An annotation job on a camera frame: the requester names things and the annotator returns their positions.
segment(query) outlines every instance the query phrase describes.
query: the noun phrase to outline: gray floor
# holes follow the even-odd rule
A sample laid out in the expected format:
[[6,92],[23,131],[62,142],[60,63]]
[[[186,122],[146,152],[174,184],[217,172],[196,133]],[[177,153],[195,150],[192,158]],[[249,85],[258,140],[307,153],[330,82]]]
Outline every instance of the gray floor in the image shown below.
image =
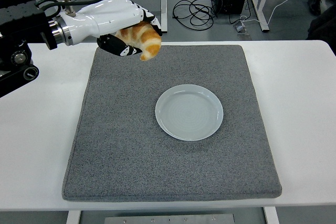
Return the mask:
[[[229,23],[227,15],[220,14],[214,19],[214,26],[206,31],[191,31],[182,27],[176,20],[172,19],[173,6],[180,0],[168,0],[168,33],[162,36],[163,41],[220,41],[220,40],[303,40],[307,37],[307,30],[310,22],[315,18],[308,11],[307,0],[289,0],[279,6],[269,23],[270,31],[263,33],[258,22],[246,22],[247,36],[241,36],[235,27]],[[269,20],[274,7],[284,0],[267,0],[264,7],[266,20]],[[322,0],[322,11],[326,10],[333,3]],[[244,9],[242,15],[249,15]],[[238,19],[239,15],[231,16],[231,20]],[[251,9],[251,18],[256,15]],[[224,209],[220,213],[231,212],[235,216],[236,223],[265,223],[261,208],[246,209]],[[280,224],[329,224],[336,223],[336,206],[306,206],[306,207],[277,207]],[[104,217],[117,215],[136,215],[136,212],[111,212],[111,211],[87,211],[82,213],[81,224],[103,223]],[[11,224],[42,224],[66,223],[67,212],[43,211],[43,212],[0,212],[0,223]]]

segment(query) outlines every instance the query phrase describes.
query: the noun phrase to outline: robotic arm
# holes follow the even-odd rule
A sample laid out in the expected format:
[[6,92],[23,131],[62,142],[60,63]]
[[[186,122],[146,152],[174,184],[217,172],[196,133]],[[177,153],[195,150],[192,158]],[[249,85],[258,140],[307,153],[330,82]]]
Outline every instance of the robotic arm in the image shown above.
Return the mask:
[[100,48],[112,54],[133,55],[141,50],[111,34],[141,21],[149,22],[162,35],[157,18],[130,0],[102,0],[76,14],[62,12],[53,19],[34,1],[0,9],[0,97],[37,78],[39,71],[27,43],[30,37],[41,35],[52,50],[57,44],[76,45],[93,36]]

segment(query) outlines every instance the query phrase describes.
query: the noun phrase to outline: white plate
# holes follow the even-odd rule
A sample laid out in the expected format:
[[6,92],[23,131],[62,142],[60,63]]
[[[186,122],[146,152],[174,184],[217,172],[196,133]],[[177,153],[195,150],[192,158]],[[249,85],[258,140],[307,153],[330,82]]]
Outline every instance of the white plate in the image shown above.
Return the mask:
[[197,85],[183,84],[165,91],[158,99],[155,116],[170,136],[197,141],[214,134],[223,120],[217,96]]

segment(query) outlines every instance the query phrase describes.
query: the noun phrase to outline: bread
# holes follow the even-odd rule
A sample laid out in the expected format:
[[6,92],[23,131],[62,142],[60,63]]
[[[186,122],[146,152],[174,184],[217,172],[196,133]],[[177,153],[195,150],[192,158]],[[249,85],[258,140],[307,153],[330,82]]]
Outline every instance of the bread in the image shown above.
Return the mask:
[[148,22],[140,22],[134,26],[117,31],[115,36],[127,45],[141,49],[140,60],[154,58],[161,47],[161,37]]

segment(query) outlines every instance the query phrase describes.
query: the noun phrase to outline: desk leg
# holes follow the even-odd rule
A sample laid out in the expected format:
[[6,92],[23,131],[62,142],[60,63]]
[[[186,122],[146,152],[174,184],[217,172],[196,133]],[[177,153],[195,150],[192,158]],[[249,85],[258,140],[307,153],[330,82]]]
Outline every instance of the desk leg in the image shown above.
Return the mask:
[[80,213],[80,210],[69,211],[67,224],[78,224],[80,219]]
[[264,207],[267,224],[279,224],[278,214],[275,207]]
[[257,18],[260,21],[260,27],[262,31],[269,31],[266,19],[263,14],[263,7],[265,5],[266,0],[252,0],[254,10],[256,11]]
[[161,0],[161,31],[166,33],[167,30],[167,0]]

